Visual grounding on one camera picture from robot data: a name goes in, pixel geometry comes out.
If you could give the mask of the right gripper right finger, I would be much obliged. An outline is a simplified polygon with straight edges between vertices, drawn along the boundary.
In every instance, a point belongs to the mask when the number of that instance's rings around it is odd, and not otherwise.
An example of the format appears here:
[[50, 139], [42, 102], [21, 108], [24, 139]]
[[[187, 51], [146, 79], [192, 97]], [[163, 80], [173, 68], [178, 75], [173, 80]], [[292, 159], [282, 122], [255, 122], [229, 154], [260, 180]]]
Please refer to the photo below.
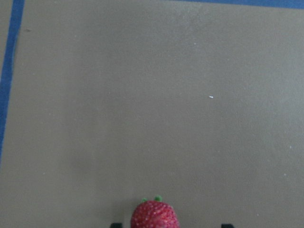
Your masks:
[[221, 228], [233, 228], [232, 224], [221, 224]]

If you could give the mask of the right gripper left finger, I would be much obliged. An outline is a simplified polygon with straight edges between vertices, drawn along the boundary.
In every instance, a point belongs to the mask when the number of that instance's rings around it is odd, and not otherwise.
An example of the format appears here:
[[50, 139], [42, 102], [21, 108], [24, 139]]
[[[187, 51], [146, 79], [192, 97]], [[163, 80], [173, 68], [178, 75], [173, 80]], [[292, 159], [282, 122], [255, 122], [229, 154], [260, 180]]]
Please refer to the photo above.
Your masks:
[[112, 223], [110, 225], [110, 228], [122, 228], [122, 224], [121, 223]]

